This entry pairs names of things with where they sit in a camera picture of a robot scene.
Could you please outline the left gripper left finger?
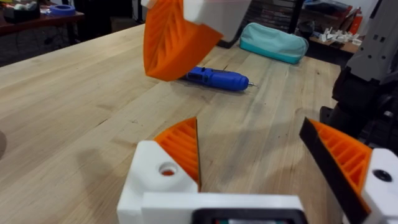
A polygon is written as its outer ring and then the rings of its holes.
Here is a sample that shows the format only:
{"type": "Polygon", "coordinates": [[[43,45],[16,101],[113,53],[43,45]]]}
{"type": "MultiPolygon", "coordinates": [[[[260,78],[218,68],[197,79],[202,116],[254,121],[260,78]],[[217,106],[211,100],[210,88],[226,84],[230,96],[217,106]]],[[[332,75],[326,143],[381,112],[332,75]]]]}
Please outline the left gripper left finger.
{"type": "Polygon", "coordinates": [[[138,143],[118,202],[118,221],[144,222],[145,193],[198,193],[200,188],[197,119],[192,117],[138,143]]]}

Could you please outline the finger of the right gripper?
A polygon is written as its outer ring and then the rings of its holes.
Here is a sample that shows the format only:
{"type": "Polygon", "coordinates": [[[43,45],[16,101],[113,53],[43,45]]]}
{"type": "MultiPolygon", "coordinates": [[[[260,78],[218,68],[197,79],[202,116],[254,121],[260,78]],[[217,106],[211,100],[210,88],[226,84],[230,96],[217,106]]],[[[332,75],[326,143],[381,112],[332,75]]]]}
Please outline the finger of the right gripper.
{"type": "Polygon", "coordinates": [[[148,77],[174,81],[221,40],[235,37],[250,0],[143,0],[143,61],[148,77]]]}

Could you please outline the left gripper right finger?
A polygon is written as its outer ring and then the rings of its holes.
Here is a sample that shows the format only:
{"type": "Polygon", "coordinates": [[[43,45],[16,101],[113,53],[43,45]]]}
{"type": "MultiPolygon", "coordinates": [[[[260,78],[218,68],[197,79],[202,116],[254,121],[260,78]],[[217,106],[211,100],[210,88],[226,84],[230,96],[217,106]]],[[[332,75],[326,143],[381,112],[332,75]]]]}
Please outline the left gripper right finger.
{"type": "Polygon", "coordinates": [[[397,156],[305,118],[299,136],[343,211],[343,223],[397,223],[397,156]]]}

